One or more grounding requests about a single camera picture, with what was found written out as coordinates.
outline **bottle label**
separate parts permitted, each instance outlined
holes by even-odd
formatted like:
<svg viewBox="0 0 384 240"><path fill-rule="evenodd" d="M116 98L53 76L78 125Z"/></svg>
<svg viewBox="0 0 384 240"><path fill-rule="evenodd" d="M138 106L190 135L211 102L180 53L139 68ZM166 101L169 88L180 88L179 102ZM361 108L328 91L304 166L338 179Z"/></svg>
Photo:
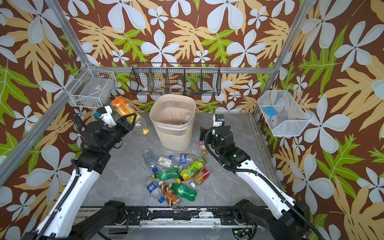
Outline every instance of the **bottle label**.
<svg viewBox="0 0 384 240"><path fill-rule="evenodd" d="M155 190L156 188L158 188L158 185L155 182L150 183L147 187L149 193L152 193L152 191Z"/></svg>
<svg viewBox="0 0 384 240"><path fill-rule="evenodd" d="M180 154L180 163L187 163L187 154Z"/></svg>

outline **table surface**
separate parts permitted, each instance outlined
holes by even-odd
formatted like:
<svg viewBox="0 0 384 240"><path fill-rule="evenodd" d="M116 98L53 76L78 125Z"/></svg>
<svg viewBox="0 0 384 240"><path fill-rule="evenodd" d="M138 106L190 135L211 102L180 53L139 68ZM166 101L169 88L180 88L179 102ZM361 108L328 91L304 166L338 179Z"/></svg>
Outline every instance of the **table surface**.
<svg viewBox="0 0 384 240"><path fill-rule="evenodd" d="M178 152L162 146L151 123L149 114L143 113L150 132L144 136L131 131L123 138L120 149L110 151L111 159L102 175L88 192L82 206L102 206L109 200L118 200L130 206L166 206L150 196L144 185L145 179L152 174L142 156L145 148L151 149L155 158L169 156ZM199 148L200 127L212 127L212 113L197 113L193 124L193 135L189 148L185 153L202 156ZM249 115L245 113L224 114L225 125L231 126L233 139L237 147L243 149L266 174L251 125ZM210 154L203 157L210 176L196 187L197 197L194 202L181 198L180 206L230 206L242 199L248 199L255 205L265 205L251 187L236 174L225 170ZM167 184L175 179L165 181Z"/></svg>

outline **green plastic bottle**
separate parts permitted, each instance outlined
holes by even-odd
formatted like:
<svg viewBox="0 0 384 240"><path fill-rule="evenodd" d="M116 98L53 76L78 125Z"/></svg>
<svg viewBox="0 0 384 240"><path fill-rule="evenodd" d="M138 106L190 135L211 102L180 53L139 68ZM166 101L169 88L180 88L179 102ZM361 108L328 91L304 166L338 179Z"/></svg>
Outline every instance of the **green plastic bottle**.
<svg viewBox="0 0 384 240"><path fill-rule="evenodd" d="M205 160L202 157L199 157L192 163L191 166L181 171L180 176L176 179L178 183L181 183L181 181L188 181L193 177L196 172L198 172L200 169L202 169L205 166Z"/></svg>
<svg viewBox="0 0 384 240"><path fill-rule="evenodd" d="M180 197L186 198L193 202L197 195L197 191L189 188L181 183L170 183L169 187Z"/></svg>
<svg viewBox="0 0 384 240"><path fill-rule="evenodd" d="M152 178L160 179L160 180L168 180L172 178L177 178L179 176L179 169L178 168L168 168L163 169L160 172L152 174Z"/></svg>

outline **wire basket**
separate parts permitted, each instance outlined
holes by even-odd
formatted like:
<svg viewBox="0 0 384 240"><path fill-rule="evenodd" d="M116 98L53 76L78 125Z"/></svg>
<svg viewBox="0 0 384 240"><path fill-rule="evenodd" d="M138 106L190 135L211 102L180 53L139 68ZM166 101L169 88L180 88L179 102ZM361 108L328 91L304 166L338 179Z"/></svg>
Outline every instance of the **wire basket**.
<svg viewBox="0 0 384 240"><path fill-rule="evenodd" d="M153 67L144 63L132 63L129 86L134 95L218 96L221 91L220 64L215 64L218 67L190 65L178 63L179 67Z"/></svg>
<svg viewBox="0 0 384 240"><path fill-rule="evenodd" d="M84 74L75 78L76 84L68 92L77 107L99 108L110 101L116 77L112 71L83 67Z"/></svg>
<svg viewBox="0 0 384 240"><path fill-rule="evenodd" d="M297 100L288 90L266 91L257 103L275 137L297 137L308 126L314 114L308 109L296 92ZM307 108L304 112L299 102Z"/></svg>

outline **trash bin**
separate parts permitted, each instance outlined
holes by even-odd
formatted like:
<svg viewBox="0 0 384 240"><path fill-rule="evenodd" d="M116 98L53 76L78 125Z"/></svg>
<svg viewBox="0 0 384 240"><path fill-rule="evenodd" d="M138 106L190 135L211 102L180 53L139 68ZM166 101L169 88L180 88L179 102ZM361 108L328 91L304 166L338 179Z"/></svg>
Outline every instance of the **trash bin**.
<svg viewBox="0 0 384 240"><path fill-rule="evenodd" d="M164 147L175 151L184 151L189 147L195 109L195 100L187 96L166 94L157 99L149 117ZM183 124L187 116L190 120Z"/></svg>

